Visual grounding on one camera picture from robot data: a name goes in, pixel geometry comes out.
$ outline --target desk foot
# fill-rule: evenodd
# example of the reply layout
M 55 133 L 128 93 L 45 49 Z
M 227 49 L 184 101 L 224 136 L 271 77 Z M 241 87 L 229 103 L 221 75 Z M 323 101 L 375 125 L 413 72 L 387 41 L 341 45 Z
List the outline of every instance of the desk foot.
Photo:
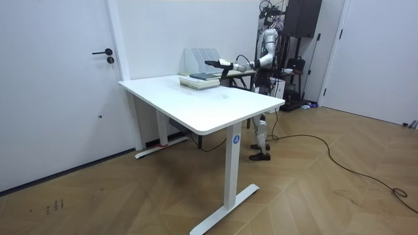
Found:
M 149 149 L 149 150 L 140 152 L 140 153 L 138 153 L 138 154 L 135 155 L 135 158 L 136 159 L 139 159 L 141 157 L 144 157 L 145 155 L 148 155 L 150 153 L 153 153 L 153 152 L 158 151 L 158 150 L 161 150 L 161 149 L 165 149 L 165 148 L 167 148 L 167 147 L 169 147 L 171 145 L 178 144 L 178 143 L 183 142 L 183 141 L 186 141 L 188 139 L 189 139 L 188 137 L 178 138 L 177 140 L 173 140 L 172 142 L 169 142 L 169 144 L 167 144 L 167 146 L 165 146 L 165 147 L 157 146 L 157 147 L 154 147 L 152 149 Z
M 245 201 L 245 199 L 247 199 L 252 194 L 254 194 L 257 190 L 259 190 L 259 187 L 256 186 L 255 184 L 251 184 L 250 186 L 245 188 L 241 193 L 238 193 L 238 195 L 236 196 L 235 205 L 232 209 L 228 210 L 227 208 L 222 206 L 215 213 L 213 213 L 211 216 L 209 216 L 204 221 L 202 221 L 199 225 L 197 225 L 190 232 L 190 235 L 203 235 L 210 228 L 212 228 L 217 222 L 219 222 L 222 218 L 224 218 L 227 214 L 229 214 L 233 209 L 235 209 L 239 204 Z

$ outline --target desk top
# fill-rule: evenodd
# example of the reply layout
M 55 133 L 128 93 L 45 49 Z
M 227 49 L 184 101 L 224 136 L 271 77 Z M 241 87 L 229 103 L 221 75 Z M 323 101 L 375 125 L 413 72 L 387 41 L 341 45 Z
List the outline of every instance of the desk top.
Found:
M 285 103 L 241 89 L 215 87 L 195 91 L 180 86 L 179 75 L 119 82 L 194 133 L 207 135 Z

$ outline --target robot leg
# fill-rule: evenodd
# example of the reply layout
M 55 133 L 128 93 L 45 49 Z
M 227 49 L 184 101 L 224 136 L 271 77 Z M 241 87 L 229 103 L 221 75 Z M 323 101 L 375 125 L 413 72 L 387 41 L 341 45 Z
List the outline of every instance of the robot leg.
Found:
M 249 157 L 252 161 L 269 161 L 270 160 L 270 154 L 267 153 L 267 122 L 264 114 L 259 116 L 259 122 L 255 128 L 255 132 L 257 135 L 257 145 L 252 145 L 251 148 L 257 147 L 256 149 L 260 150 L 260 153 L 256 155 L 251 155 Z
M 252 144 L 251 149 L 261 150 L 264 147 L 267 151 L 270 150 L 270 144 L 267 143 L 267 122 L 264 114 L 257 115 L 252 118 L 255 127 L 255 139 L 257 144 Z

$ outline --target standing desk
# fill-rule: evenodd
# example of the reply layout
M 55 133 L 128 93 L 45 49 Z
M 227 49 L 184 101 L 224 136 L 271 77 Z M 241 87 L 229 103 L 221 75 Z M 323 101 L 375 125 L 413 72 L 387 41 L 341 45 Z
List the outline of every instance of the standing desk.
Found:
M 163 76 L 119 83 L 128 92 L 153 106 L 157 112 L 161 145 L 137 154 L 136 158 L 187 140 L 187 137 L 183 137 L 168 142 L 165 116 L 198 135 L 207 135 L 227 128 L 223 206 L 190 232 L 190 235 L 202 235 L 259 189 L 255 184 L 251 184 L 236 194 L 241 122 L 272 108 L 278 108 L 285 101 L 223 86 L 195 91 L 181 87 L 178 77 Z

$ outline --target wooden floor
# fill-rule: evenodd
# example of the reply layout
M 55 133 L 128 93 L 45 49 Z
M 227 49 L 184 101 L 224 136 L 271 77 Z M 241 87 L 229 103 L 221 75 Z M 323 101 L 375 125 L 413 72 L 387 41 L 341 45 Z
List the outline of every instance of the wooden floor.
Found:
M 270 128 L 276 117 L 268 116 Z M 408 192 L 418 208 L 418 131 L 317 108 L 280 114 L 275 133 L 313 134 L 334 158 Z M 204 138 L 211 148 L 225 131 Z M 418 215 L 371 180 L 329 159 L 319 140 L 271 142 L 270 162 L 249 162 L 243 126 L 238 190 L 261 189 L 206 234 L 418 234 Z M 0 234 L 185 235 L 223 200 L 225 145 L 192 141 L 136 160 L 130 153 L 0 198 Z

